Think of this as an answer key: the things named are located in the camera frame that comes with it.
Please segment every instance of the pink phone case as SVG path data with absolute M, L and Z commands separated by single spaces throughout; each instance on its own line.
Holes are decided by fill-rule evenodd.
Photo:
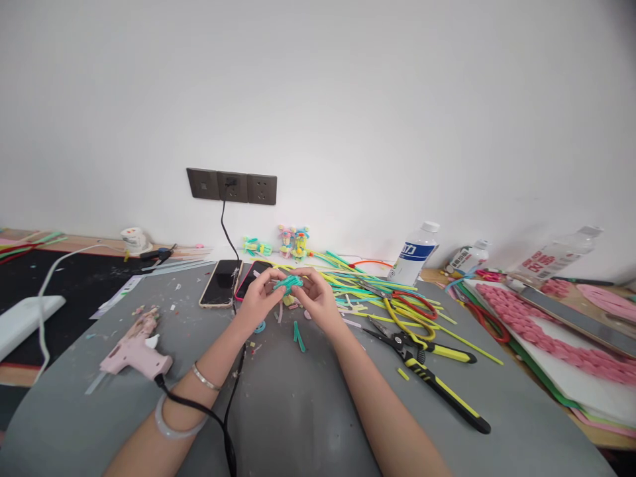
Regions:
M 238 301 L 243 301 L 243 298 L 239 298 L 239 297 L 238 297 L 238 295 L 237 295 L 237 293 L 239 292 L 240 288 L 241 288 L 241 287 L 243 286 L 243 284 L 245 283 L 245 280 L 249 277 L 250 273 L 252 273 L 252 269 L 254 268 L 254 265 L 256 265 L 257 263 L 264 263 L 264 264 L 270 265 L 270 264 L 268 264 L 267 262 L 261 262 L 260 260 L 257 260 L 256 262 L 254 262 L 254 263 L 252 264 L 252 266 L 250 267 L 250 269 L 249 269 L 249 270 L 247 271 L 247 273 L 245 274 L 245 277 L 243 277 L 243 281 L 240 283 L 240 286 L 237 288 L 236 292 L 234 293 L 234 298 L 236 298 Z

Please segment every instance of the plastic bottle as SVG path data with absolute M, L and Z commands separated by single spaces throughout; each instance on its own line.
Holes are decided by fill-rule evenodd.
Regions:
M 541 284 L 593 251 L 594 239 L 602 233 L 600 227 L 586 225 L 576 233 L 557 237 L 524 260 L 511 275 L 534 286 Z
M 427 221 L 422 224 L 420 229 L 409 234 L 396 264 L 389 272 L 387 277 L 389 282 L 408 286 L 415 285 L 424 263 L 437 248 L 434 236 L 438 230 L 438 223 Z
M 487 240 L 477 240 L 475 245 L 466 245 L 459 249 L 448 265 L 445 267 L 446 273 L 454 278 L 462 278 L 475 271 L 488 259 L 486 250 L 492 245 Z

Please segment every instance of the white power strip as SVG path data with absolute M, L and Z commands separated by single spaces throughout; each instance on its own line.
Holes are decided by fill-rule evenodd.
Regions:
M 39 297 L 24 298 L 0 315 L 0 361 L 37 330 L 40 319 Z M 63 296 L 42 297 L 44 320 L 59 310 L 66 300 Z

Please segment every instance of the person's right hand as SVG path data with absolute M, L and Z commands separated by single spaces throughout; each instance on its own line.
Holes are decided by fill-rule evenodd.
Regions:
M 291 287 L 291 294 L 300 300 L 311 318 L 329 338 L 347 330 L 346 324 L 338 312 L 331 286 L 315 268 L 296 268 L 290 274 L 298 275 L 303 280 L 302 288 Z

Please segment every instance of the hot glue gun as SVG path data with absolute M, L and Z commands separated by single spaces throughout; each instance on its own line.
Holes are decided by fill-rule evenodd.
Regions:
M 159 335 L 148 338 L 157 326 L 157 318 L 157 307 L 141 315 L 99 368 L 104 372 L 117 374 L 126 366 L 132 366 L 151 381 L 158 374 L 165 374 L 172 366 L 172 358 L 162 356 L 154 350 Z

